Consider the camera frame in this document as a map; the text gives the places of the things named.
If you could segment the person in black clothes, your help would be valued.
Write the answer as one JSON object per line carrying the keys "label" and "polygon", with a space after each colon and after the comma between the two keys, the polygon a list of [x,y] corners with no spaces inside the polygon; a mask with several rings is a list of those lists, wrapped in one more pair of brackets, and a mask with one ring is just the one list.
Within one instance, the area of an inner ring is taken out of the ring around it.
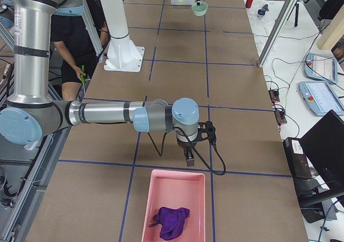
{"label": "person in black clothes", "polygon": [[65,101],[74,101],[82,81],[93,76],[98,64],[98,57],[83,18],[53,15],[51,41],[63,59],[62,98]]}

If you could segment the black monitor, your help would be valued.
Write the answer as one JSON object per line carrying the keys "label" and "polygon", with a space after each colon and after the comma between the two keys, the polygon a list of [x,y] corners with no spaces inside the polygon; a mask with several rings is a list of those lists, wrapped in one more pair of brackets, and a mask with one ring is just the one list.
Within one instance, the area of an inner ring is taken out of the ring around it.
{"label": "black monitor", "polygon": [[330,110],[299,142],[322,179],[343,186],[343,120],[338,114]]}

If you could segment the mint green bowl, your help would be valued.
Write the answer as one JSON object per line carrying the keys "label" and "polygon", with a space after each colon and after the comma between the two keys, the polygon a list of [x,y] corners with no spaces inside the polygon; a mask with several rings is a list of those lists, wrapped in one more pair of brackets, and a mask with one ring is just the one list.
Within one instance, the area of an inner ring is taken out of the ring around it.
{"label": "mint green bowl", "polygon": [[206,14],[207,9],[208,9],[208,4],[204,1],[195,2],[191,6],[191,9],[195,16],[201,17]]}

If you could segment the aluminium frame post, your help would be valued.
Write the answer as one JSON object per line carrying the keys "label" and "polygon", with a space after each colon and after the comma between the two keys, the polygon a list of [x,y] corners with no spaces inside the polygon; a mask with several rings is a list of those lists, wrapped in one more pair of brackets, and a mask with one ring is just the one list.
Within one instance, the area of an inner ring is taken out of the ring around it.
{"label": "aluminium frame post", "polygon": [[292,11],[292,8],[296,4],[297,0],[285,0],[279,15],[274,23],[273,29],[271,30],[271,33],[267,39],[267,42],[261,52],[261,55],[259,57],[259,60],[257,62],[258,67],[263,67],[267,57],[269,56],[270,51],[272,50],[278,35],[283,27],[283,25],[286,22],[287,17]]}

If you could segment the far teach pendant tablet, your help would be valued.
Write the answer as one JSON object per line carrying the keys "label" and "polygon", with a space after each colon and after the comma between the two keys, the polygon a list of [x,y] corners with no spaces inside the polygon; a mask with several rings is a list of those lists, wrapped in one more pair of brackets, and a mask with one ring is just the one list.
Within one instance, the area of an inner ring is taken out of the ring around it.
{"label": "far teach pendant tablet", "polygon": [[309,53],[305,59],[304,72],[306,77],[313,80],[338,83],[338,66],[333,57]]}

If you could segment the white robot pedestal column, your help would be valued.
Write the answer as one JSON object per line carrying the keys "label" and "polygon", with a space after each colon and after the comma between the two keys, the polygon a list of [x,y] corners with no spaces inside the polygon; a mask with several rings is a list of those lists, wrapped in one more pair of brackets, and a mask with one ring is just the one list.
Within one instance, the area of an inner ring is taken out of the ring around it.
{"label": "white robot pedestal column", "polygon": [[138,73],[145,48],[136,46],[130,38],[123,0],[101,0],[101,4],[110,36],[104,69]]}

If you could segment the teach pendant tablet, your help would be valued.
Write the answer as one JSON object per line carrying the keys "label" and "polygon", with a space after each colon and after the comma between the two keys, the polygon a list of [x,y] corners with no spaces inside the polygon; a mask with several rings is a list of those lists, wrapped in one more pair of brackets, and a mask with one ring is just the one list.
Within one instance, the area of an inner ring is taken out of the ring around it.
{"label": "teach pendant tablet", "polygon": [[333,57],[309,53],[305,59],[304,72],[306,77],[313,80],[338,83],[338,66]]}
{"label": "teach pendant tablet", "polygon": [[301,81],[298,88],[304,101],[316,116],[324,116],[330,110],[343,116],[343,104],[328,82]]}

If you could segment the near teach pendant tablet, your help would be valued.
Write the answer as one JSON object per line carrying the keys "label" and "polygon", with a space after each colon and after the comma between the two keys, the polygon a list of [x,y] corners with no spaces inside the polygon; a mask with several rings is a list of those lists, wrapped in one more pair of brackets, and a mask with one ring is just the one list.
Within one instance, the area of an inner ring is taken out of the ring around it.
{"label": "near teach pendant tablet", "polygon": [[324,116],[330,110],[343,116],[343,104],[328,82],[301,81],[298,88],[304,101],[316,116]]}

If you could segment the pink plastic bin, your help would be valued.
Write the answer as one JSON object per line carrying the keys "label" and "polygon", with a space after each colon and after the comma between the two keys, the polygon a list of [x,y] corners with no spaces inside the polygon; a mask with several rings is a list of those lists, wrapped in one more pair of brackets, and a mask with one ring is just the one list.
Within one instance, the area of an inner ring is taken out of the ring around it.
{"label": "pink plastic bin", "polygon": [[162,208],[189,210],[183,231],[172,241],[205,241],[205,175],[154,169],[151,173],[142,241],[164,241],[153,219]]}

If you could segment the black computer box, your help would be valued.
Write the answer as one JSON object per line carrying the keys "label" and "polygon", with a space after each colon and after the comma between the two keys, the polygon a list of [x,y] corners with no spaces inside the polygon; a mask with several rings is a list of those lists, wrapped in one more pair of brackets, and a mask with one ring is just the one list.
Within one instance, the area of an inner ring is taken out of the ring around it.
{"label": "black computer box", "polygon": [[292,177],[297,179],[312,179],[307,157],[304,154],[299,138],[287,137],[283,147]]}

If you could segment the purple microfiber cloth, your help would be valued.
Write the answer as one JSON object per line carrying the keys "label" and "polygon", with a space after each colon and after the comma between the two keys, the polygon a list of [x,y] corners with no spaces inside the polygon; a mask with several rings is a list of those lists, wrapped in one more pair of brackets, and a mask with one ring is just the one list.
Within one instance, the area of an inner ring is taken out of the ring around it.
{"label": "purple microfiber cloth", "polygon": [[163,240],[169,241],[179,237],[184,229],[185,221],[190,216],[188,208],[180,207],[172,209],[161,207],[158,213],[153,217],[153,223],[149,227],[162,225],[159,237]]}

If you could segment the folded dark blue umbrella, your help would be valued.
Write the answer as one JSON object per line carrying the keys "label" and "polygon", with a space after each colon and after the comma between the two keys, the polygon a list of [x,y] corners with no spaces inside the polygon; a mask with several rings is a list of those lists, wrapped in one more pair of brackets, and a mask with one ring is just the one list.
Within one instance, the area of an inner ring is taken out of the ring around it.
{"label": "folded dark blue umbrella", "polygon": [[258,9],[257,15],[259,17],[263,17],[268,11],[269,11],[268,4],[265,4],[262,8]]}

